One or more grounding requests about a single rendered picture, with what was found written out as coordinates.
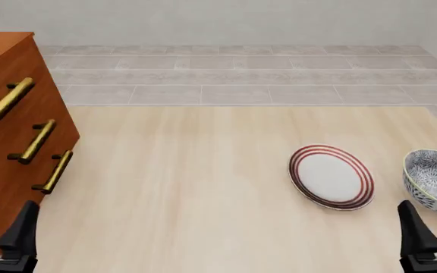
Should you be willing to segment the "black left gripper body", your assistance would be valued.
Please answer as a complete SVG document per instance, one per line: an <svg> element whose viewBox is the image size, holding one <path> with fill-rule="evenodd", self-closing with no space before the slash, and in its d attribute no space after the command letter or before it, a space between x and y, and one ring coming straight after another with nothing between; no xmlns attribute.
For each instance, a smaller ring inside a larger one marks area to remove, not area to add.
<svg viewBox="0 0 437 273"><path fill-rule="evenodd" d="M38 259L22 256L21 259L0 259L0 273L33 273Z"/></svg>

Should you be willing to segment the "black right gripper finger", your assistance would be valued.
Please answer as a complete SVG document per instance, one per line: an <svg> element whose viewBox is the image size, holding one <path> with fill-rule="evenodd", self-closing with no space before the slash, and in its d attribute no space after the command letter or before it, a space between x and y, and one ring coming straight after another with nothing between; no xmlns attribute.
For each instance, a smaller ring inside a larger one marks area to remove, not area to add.
<svg viewBox="0 0 437 273"><path fill-rule="evenodd" d="M436 254L437 237L423 222L409 200L404 200L398 205L398 215L401 224L400 257Z"/></svg>

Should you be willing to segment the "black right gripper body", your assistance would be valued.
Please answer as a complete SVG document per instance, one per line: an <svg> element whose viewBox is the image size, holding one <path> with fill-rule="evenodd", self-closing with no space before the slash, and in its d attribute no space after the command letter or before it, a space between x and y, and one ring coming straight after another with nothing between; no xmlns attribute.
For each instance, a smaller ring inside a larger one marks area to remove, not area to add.
<svg viewBox="0 0 437 273"><path fill-rule="evenodd" d="M417 259L416 256L406 256L400 259L404 273L437 273L437 258Z"/></svg>

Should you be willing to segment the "black white patterned bowl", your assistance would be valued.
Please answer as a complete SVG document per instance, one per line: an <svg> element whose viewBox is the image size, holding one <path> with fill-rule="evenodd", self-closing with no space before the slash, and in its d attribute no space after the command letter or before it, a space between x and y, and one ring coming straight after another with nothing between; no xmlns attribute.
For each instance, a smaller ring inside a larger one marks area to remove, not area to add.
<svg viewBox="0 0 437 273"><path fill-rule="evenodd" d="M403 182L413 199L437 212L437 150L417 149L406 154Z"/></svg>

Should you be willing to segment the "white plate with red rings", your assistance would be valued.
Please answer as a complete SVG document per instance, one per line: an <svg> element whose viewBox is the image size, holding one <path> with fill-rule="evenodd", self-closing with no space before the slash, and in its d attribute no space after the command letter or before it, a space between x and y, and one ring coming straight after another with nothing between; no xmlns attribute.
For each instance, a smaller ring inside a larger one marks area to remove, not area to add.
<svg viewBox="0 0 437 273"><path fill-rule="evenodd" d="M288 174L302 195L327 209L355 211L374 198L374 177L368 167L338 147L312 144L299 148L289 158Z"/></svg>

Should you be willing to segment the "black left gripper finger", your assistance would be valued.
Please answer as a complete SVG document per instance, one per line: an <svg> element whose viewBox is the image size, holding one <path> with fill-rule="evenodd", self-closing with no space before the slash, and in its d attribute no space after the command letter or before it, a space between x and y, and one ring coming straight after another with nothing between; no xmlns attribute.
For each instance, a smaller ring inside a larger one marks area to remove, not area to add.
<svg viewBox="0 0 437 273"><path fill-rule="evenodd" d="M0 237L2 259L36 258L36 225L39 205L28 200L9 229Z"/></svg>

